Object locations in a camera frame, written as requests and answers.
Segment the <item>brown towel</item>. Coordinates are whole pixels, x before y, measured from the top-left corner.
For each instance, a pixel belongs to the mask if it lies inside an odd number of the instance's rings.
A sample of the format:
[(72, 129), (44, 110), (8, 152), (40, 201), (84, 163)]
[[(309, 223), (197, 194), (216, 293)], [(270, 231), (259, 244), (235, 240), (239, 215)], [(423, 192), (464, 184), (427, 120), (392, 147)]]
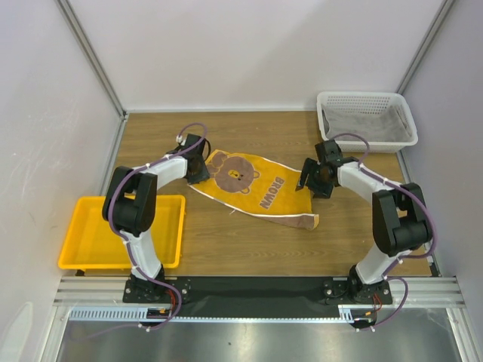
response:
[(313, 230), (310, 190), (296, 190), (301, 171), (245, 153), (214, 150), (206, 161), (210, 178), (191, 186), (241, 213), (298, 229)]

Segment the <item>white perforated basket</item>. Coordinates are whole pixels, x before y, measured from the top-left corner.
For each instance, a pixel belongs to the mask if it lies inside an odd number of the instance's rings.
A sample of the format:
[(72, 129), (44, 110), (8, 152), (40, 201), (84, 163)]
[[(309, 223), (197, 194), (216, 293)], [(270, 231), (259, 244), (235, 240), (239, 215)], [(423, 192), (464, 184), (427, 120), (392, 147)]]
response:
[[(321, 138), (329, 140), (323, 124), (323, 109), (334, 109), (342, 112), (357, 112), (366, 114), (380, 114), (390, 106), (394, 106), (402, 114), (406, 129), (411, 134), (411, 140), (400, 143), (368, 142), (372, 152), (396, 153), (407, 146), (418, 142), (417, 128), (410, 108), (405, 98), (396, 93), (367, 92), (367, 91), (322, 91), (316, 98), (318, 127)], [(346, 152), (364, 152), (366, 145), (364, 138), (353, 133), (342, 133), (337, 136), (337, 142)]]

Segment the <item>grey towel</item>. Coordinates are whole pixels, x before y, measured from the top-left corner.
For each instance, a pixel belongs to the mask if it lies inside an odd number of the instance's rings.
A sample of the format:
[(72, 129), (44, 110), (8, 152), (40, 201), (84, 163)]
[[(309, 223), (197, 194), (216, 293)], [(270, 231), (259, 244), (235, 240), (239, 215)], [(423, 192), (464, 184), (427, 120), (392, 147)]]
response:
[(372, 143), (400, 143), (411, 140), (402, 114), (394, 106), (378, 115), (334, 109), (323, 109), (322, 115), (328, 138), (342, 133), (353, 133)]

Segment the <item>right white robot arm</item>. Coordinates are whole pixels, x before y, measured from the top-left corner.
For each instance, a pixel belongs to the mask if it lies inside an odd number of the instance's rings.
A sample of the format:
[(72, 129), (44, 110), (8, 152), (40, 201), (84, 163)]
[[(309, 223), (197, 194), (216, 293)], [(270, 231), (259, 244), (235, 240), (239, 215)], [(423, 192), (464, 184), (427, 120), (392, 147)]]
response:
[(315, 151), (315, 160), (304, 161), (297, 191), (307, 188), (314, 197), (329, 199), (336, 187), (343, 187), (371, 206), (374, 245), (351, 267), (343, 292), (354, 302), (367, 302), (398, 264), (432, 254), (437, 239), (434, 222), (416, 183), (396, 183), (373, 172), (362, 160), (345, 157), (335, 140), (316, 144)]

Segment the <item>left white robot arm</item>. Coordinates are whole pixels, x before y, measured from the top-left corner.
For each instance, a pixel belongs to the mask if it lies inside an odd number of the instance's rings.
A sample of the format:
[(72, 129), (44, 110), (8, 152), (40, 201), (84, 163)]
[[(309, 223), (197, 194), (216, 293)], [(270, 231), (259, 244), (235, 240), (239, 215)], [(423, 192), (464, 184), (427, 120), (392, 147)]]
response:
[(110, 180), (102, 217), (121, 238), (131, 275), (142, 280), (139, 291), (150, 302), (159, 301), (166, 293), (164, 267), (151, 233), (157, 192), (178, 179), (190, 185), (209, 179), (205, 153), (210, 150), (204, 136), (178, 136), (177, 147), (160, 159), (139, 167), (117, 167)]

